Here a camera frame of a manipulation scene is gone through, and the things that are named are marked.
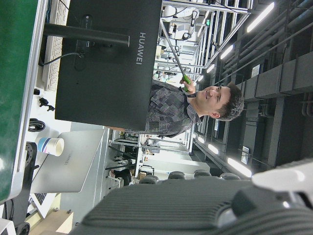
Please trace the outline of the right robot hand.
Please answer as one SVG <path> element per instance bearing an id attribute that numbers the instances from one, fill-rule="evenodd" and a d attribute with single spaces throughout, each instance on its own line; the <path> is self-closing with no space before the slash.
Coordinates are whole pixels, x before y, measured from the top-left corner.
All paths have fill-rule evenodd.
<path id="1" fill-rule="evenodd" d="M 113 190 L 73 235 L 310 235 L 313 161 L 303 159 L 250 180 L 196 173 Z"/>

